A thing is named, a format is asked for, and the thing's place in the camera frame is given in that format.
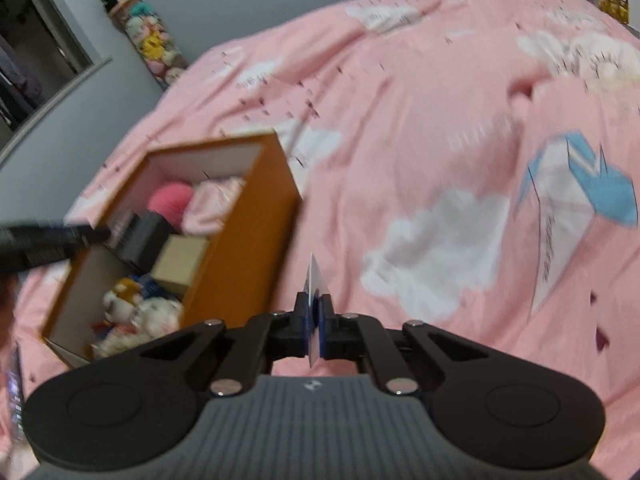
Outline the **person's hand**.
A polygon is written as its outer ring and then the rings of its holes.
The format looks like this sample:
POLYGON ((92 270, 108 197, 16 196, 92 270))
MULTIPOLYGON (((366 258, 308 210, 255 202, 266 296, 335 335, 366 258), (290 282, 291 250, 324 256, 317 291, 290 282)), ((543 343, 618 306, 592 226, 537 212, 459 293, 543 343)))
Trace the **person's hand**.
POLYGON ((20 279, 17 275, 2 276, 0 282, 0 349, 6 348, 11 339, 14 308, 20 279))

